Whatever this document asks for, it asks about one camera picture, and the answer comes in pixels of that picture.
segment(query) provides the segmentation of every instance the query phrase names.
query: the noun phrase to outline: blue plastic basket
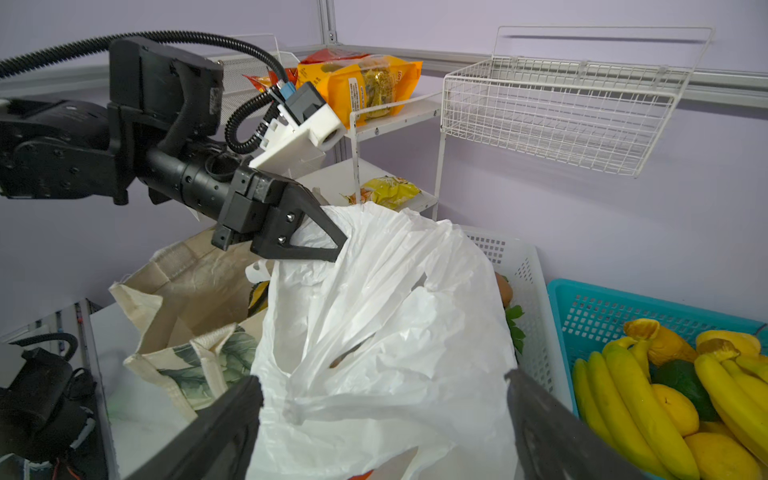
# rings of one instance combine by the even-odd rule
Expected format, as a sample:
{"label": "blue plastic basket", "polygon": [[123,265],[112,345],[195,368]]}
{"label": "blue plastic basket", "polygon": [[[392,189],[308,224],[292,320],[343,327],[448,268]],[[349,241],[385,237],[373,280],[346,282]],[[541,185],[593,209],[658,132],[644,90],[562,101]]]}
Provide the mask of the blue plastic basket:
{"label": "blue plastic basket", "polygon": [[571,370],[576,359],[586,360],[590,353],[601,351],[606,343],[623,336],[624,322],[638,318],[658,320],[694,346],[697,335],[707,330],[751,333],[760,339],[763,351],[768,349],[768,328],[755,320],[570,280],[552,280],[547,291],[566,363],[574,414],[578,410]]}

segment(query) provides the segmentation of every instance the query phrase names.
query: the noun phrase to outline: chip bag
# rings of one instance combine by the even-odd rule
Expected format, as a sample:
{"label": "chip bag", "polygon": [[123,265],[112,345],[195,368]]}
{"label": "chip bag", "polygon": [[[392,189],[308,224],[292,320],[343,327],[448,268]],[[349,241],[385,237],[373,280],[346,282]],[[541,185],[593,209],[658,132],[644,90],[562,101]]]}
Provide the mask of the chip bag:
{"label": "chip bag", "polygon": [[[311,82],[325,98],[345,127],[349,128],[349,114],[363,108],[384,105],[410,98],[419,83],[422,62],[405,61],[391,55],[368,55],[299,64],[296,87]],[[362,114],[357,121],[395,115],[402,105]]]}
{"label": "chip bag", "polygon": [[[360,187],[360,199],[363,203],[373,202],[390,210],[397,210],[421,192],[416,185],[405,178],[379,177],[368,180]],[[357,203],[355,194],[344,195],[344,198],[350,205]]]}

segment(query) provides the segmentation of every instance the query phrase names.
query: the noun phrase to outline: white wire basket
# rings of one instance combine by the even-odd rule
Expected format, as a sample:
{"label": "white wire basket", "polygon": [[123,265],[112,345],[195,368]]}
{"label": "white wire basket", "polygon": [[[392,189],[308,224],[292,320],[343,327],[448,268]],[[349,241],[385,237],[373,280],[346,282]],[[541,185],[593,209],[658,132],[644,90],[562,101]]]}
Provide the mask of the white wire basket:
{"label": "white wire basket", "polygon": [[[240,37],[259,37],[271,36],[272,34],[240,35]],[[275,38],[275,48],[270,54],[279,61],[284,68],[296,68],[299,65],[299,59],[289,51],[281,51]],[[231,114],[246,101],[257,96],[259,91],[253,84],[244,77],[267,77],[269,68],[266,64],[256,60],[254,57],[246,54],[218,55],[208,57],[222,65],[224,69],[224,93],[221,99],[221,124],[226,124]],[[262,117],[268,107],[263,107],[253,112],[248,118]]]}
{"label": "white wire basket", "polygon": [[[714,35],[708,27],[690,67],[497,55],[445,76],[446,134],[612,174],[637,176]],[[665,27],[627,27],[666,30]]]}
{"label": "white wire basket", "polygon": [[503,233],[463,225],[461,228],[485,253],[493,270],[507,277],[512,287],[512,304],[523,309],[523,316],[515,321],[525,334],[523,352],[518,354],[520,369],[565,408],[573,410],[568,374],[536,247]]}

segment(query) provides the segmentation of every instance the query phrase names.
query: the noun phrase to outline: orange snack bag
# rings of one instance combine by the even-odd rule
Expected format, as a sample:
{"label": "orange snack bag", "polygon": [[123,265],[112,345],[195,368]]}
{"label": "orange snack bag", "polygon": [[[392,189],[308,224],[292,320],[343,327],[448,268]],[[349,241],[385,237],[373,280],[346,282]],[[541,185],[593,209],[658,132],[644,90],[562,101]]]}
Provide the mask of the orange snack bag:
{"label": "orange snack bag", "polygon": [[[421,74],[420,61],[405,61],[391,55],[368,55],[299,64],[296,87],[312,82],[344,126],[349,128],[349,114],[353,111],[410,98]],[[362,114],[357,124],[364,125],[370,118],[395,115],[400,110],[402,105]]]}

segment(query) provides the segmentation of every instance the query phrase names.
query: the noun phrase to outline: banana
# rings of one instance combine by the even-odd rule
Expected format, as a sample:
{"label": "banana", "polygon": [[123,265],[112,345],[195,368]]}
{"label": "banana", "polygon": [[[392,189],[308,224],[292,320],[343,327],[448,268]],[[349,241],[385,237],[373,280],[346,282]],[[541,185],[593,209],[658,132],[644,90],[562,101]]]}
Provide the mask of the banana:
{"label": "banana", "polygon": [[624,324],[624,333],[637,340],[637,345],[633,346],[630,352],[637,360],[637,364],[643,370],[645,379],[650,381],[650,370],[648,369],[648,350],[654,339],[659,334],[661,324],[653,319],[637,319]]}
{"label": "banana", "polygon": [[624,347],[625,349],[628,349],[629,347],[637,344],[637,340],[632,338],[631,336],[622,336],[620,339],[616,339],[613,342],[608,342],[603,347],[603,353],[605,353],[605,350],[611,346],[611,345],[619,345],[621,347]]}
{"label": "banana", "polygon": [[638,468],[667,480],[675,480],[675,477],[650,449],[640,430],[634,424],[632,416],[621,401],[618,390],[616,390],[605,359],[599,352],[592,352],[589,357],[587,378],[594,402],[598,406],[619,452]]}
{"label": "banana", "polygon": [[741,442],[741,445],[744,445],[746,449],[752,452],[752,455],[755,455],[764,465],[768,465],[768,462],[766,461],[768,460],[768,449],[752,440],[741,428],[739,428],[715,399],[712,399],[712,405],[714,405],[717,414],[720,415],[720,419],[723,420],[725,426],[728,427],[737,440]]}
{"label": "banana", "polygon": [[605,353],[605,363],[632,419],[661,463],[680,480],[698,480],[694,455],[659,404],[632,354],[612,346]]}
{"label": "banana", "polygon": [[594,403],[592,391],[589,389],[589,379],[587,379],[587,363],[583,359],[577,359],[574,364],[573,382],[576,404],[582,419],[589,425],[592,432],[595,432],[603,439],[603,442],[609,444],[613,450],[621,453],[616,446],[616,442],[614,442],[614,437],[611,436],[608,427],[605,426],[605,421],[600,414],[600,410],[598,410],[598,406]]}
{"label": "banana", "polygon": [[738,363],[741,368],[759,376],[764,382],[768,382],[768,363],[764,362],[759,357],[739,355],[736,357],[736,363]]}
{"label": "banana", "polygon": [[[711,342],[727,343],[733,348],[733,344],[721,339],[706,344]],[[727,349],[704,348],[706,344],[702,343],[698,349],[700,355],[694,362],[696,375],[728,428],[761,462],[768,464],[768,412],[763,411],[720,364],[728,360],[723,354]]]}
{"label": "banana", "polygon": [[744,356],[758,356],[760,354],[760,341],[749,333],[729,332],[727,330],[707,330],[696,337],[696,350],[699,345],[712,339],[728,340]]}
{"label": "banana", "polygon": [[733,360],[724,360],[720,363],[723,368],[736,380],[736,383],[755,401],[755,403],[768,412],[768,383],[745,373]]}

